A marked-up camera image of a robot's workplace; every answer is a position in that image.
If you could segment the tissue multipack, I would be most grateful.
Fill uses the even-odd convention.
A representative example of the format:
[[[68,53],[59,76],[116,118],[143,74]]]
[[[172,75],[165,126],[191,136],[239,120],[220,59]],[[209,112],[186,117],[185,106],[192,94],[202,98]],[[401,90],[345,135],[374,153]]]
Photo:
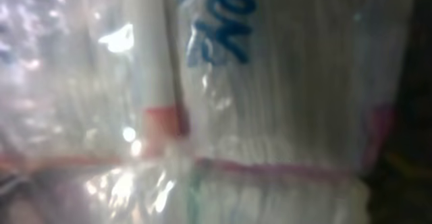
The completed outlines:
[[[368,223],[414,0],[1,0],[2,223]]]

